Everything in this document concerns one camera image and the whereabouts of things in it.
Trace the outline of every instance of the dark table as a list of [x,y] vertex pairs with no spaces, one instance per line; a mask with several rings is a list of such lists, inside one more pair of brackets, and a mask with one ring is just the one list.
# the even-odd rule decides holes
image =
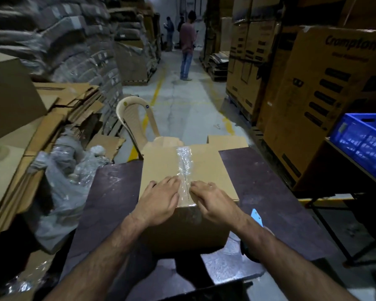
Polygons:
[[[336,247],[301,206],[263,157],[252,148],[220,155],[247,214],[256,208],[264,226],[308,260],[331,255]],[[94,250],[134,209],[140,190],[142,161],[100,168],[90,189],[62,272],[63,278]],[[230,233],[224,248],[155,258],[141,243],[112,284],[107,300],[161,300],[198,288],[255,278],[265,270],[243,256],[239,238]]]

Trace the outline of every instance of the yellow floor line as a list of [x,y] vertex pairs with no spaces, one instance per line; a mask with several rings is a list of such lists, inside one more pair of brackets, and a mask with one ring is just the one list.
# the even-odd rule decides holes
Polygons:
[[[155,93],[153,94],[153,98],[152,100],[150,101],[149,105],[152,107],[155,105],[156,103],[156,100],[158,98],[158,95],[159,95],[159,91],[160,91],[160,88],[161,86],[163,85],[163,81],[165,80],[165,73],[166,73],[166,68],[164,68],[161,72],[161,76],[160,76],[160,79],[159,79],[159,82],[158,82],[158,85],[156,86],[156,90],[155,90]],[[144,133],[146,132],[146,128],[147,128],[147,124],[149,122],[149,118],[147,117],[147,115],[145,114],[145,118],[144,120],[142,121],[142,130],[144,131]],[[135,149],[135,146],[133,145],[132,146],[132,150],[131,150],[131,153],[130,153],[130,157],[128,158],[128,161],[132,161],[134,159],[138,159],[138,152],[136,151]]]
[[[209,83],[209,89],[210,89],[210,94],[211,94],[211,99],[213,101],[219,99],[218,98],[218,93],[215,91],[215,88],[213,87],[213,81]],[[223,115],[223,123],[224,123],[224,127],[226,128],[226,131],[230,134],[230,135],[235,135],[235,132],[234,132],[234,129],[232,128],[232,124],[231,124],[231,121],[224,116],[224,114],[222,112],[219,111],[219,113],[221,115]]]

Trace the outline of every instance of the crate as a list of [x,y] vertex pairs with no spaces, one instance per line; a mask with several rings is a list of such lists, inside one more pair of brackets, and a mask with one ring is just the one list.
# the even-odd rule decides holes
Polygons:
[[330,141],[376,178],[376,114],[344,114]]

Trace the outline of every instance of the beige plastic chair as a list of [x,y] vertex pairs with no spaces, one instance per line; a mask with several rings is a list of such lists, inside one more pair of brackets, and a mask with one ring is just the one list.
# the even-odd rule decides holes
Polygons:
[[[150,126],[155,134],[155,140],[153,142],[147,140],[145,131],[142,129],[138,112],[139,106],[143,106],[146,110]],[[148,103],[140,97],[129,96],[122,99],[117,104],[116,114],[121,121],[121,124],[130,135],[132,143],[134,144],[140,158],[143,158],[145,149],[148,149],[151,146],[184,146],[184,143],[176,137],[160,136],[152,109]]]

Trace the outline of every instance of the crompton logo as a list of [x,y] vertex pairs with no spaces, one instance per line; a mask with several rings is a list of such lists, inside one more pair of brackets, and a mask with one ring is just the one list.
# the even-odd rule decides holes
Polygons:
[[368,50],[375,50],[376,49],[376,40],[364,41],[362,38],[359,39],[345,39],[345,38],[335,38],[332,35],[326,38],[326,45],[334,45],[340,47],[346,47],[347,50],[351,50],[352,48],[360,48],[360,49],[368,49]]

